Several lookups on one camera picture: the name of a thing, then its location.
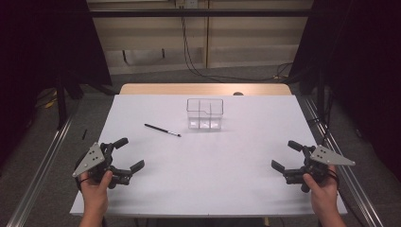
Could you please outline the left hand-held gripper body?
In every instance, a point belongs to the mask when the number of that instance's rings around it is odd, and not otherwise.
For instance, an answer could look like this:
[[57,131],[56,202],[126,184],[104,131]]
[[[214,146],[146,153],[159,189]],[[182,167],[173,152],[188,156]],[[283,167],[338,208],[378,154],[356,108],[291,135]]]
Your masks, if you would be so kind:
[[110,170],[113,174],[109,183],[109,188],[114,189],[118,184],[128,185],[130,183],[132,173],[130,170],[118,169],[112,165],[113,143],[105,144],[94,142],[89,150],[82,154],[76,162],[75,170],[72,177],[76,179],[78,187],[80,187],[79,175],[87,172],[91,180],[100,183],[103,175]]

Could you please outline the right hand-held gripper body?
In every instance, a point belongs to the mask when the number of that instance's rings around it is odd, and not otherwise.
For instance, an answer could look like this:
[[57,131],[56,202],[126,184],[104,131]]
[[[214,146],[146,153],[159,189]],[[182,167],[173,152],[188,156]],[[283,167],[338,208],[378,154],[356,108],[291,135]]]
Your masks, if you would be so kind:
[[310,174],[316,183],[322,183],[330,176],[329,166],[354,166],[356,164],[355,161],[322,145],[318,145],[317,147],[303,146],[303,150],[299,152],[302,152],[305,157],[304,165],[298,169],[285,169],[284,178],[287,184],[300,184],[301,190],[305,193],[310,188],[303,179],[304,174]]

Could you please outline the black makeup brush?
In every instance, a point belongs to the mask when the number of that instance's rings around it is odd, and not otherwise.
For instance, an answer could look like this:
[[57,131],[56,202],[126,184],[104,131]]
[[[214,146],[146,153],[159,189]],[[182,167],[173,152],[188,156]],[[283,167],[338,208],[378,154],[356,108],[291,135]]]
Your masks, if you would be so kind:
[[154,130],[157,130],[157,131],[168,133],[168,134],[171,134],[171,135],[174,135],[174,136],[177,136],[177,137],[182,137],[179,133],[176,133],[174,131],[169,131],[169,130],[162,129],[162,128],[159,128],[159,127],[156,127],[156,126],[153,126],[153,125],[150,125],[150,124],[146,124],[146,123],[144,125],[145,125],[145,127],[148,127],[148,128],[151,128],[151,129],[154,129]]

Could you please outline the person's left hand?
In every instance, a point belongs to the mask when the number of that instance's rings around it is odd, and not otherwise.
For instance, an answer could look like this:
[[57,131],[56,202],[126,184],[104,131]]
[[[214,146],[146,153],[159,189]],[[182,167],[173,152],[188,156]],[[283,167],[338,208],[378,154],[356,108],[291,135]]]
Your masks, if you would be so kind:
[[107,188],[112,179],[112,172],[108,170],[100,183],[95,183],[87,172],[79,176],[81,193],[84,200],[85,218],[102,218],[108,208]]

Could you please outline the person's right hand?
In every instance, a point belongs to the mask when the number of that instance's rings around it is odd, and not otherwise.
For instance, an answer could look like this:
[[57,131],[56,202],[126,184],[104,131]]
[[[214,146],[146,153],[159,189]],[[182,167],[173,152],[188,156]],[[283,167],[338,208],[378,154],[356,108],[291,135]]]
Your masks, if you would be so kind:
[[311,205],[321,222],[339,215],[337,206],[337,182],[329,177],[323,183],[316,183],[310,174],[304,174],[306,185],[311,190]]

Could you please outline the black stand leg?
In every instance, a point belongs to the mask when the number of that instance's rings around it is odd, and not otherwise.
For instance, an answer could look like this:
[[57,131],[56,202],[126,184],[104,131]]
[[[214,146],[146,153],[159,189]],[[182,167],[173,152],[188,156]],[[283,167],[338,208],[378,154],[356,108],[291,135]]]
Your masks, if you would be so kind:
[[60,75],[56,76],[56,90],[57,90],[57,101],[58,101],[58,110],[59,110],[58,129],[60,130],[67,120],[64,86],[62,84],[62,79],[61,79]]
[[319,81],[317,86],[317,110],[318,117],[321,122],[325,122],[324,117],[324,71],[322,68],[319,71]]

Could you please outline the white table board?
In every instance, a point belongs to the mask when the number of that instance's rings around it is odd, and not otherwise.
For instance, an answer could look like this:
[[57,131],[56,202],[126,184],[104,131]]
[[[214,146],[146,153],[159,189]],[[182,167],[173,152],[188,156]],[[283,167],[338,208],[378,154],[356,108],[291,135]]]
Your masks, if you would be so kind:
[[[187,96],[121,95],[113,100],[101,142],[126,137],[113,163],[144,160],[128,185],[108,193],[108,215],[141,218],[299,216],[310,197],[271,168],[302,166],[293,140],[315,139],[295,96],[224,96],[220,130],[188,128]],[[179,133],[177,137],[144,124]]]

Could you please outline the clear plastic organizer box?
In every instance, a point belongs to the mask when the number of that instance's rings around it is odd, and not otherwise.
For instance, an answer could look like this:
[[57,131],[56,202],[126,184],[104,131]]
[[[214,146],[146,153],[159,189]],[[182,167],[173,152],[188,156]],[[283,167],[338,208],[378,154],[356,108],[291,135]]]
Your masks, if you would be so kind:
[[188,98],[186,101],[188,128],[193,130],[220,130],[224,114],[223,100],[219,98]]

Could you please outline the black curtain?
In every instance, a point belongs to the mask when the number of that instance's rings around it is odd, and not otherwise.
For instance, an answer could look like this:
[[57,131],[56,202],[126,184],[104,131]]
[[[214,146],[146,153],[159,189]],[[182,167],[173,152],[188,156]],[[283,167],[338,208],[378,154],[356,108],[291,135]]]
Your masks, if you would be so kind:
[[289,76],[319,78],[401,181],[401,0],[312,0]]
[[112,83],[87,0],[0,0],[0,166],[23,137],[39,93]]

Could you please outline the metal floor rail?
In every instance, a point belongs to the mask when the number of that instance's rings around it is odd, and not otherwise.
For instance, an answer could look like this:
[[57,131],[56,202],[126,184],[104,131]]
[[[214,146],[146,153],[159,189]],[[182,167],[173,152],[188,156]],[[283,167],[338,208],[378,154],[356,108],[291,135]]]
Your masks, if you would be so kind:
[[[318,107],[314,103],[313,99],[307,96],[301,101],[301,103],[305,105],[308,110],[308,114],[312,117],[313,126],[316,127],[320,132],[321,139],[318,139],[318,144],[322,144],[326,148],[331,148],[337,154],[342,154],[334,136],[323,122],[323,119],[319,116]],[[365,221],[364,227],[384,227],[371,200],[369,199],[365,190],[362,188],[362,185],[359,183],[351,167],[339,166],[338,170],[353,198],[355,199],[361,215],[363,216]]]
[[44,158],[35,172],[35,175],[28,185],[28,188],[20,199],[17,207],[11,215],[11,218],[6,227],[24,227],[27,217],[35,204],[47,177],[48,171],[52,166],[60,147],[64,141],[66,134],[69,131],[73,116],[69,116],[59,129],[57,129],[54,138],[49,145]]

